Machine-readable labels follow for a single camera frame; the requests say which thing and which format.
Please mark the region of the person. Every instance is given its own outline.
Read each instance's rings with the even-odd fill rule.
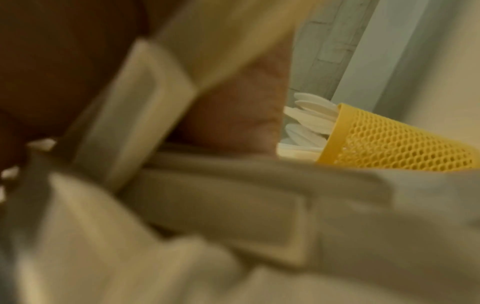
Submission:
[[[21,0],[0,10],[0,170],[25,143],[61,137],[108,83],[135,38],[160,29],[179,0]],[[195,102],[173,139],[218,151],[274,155],[292,38]]]

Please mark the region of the beige wall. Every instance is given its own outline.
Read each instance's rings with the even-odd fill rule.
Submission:
[[[480,1],[463,6],[403,121],[480,149]]]

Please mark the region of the yellow perforated cup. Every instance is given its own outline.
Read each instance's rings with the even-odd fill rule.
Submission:
[[[443,172],[480,167],[480,153],[469,145],[346,104],[338,107],[317,163]]]

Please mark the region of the skin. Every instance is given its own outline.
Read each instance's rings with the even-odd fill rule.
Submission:
[[[175,0],[17,0],[0,6],[0,169],[26,142],[61,136],[115,74],[136,37]],[[291,37],[201,96],[172,139],[274,155],[289,81]]]

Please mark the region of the yellow basket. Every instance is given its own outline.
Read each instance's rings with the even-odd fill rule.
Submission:
[[[480,167],[468,145],[346,104],[317,163],[355,168],[457,171]]]

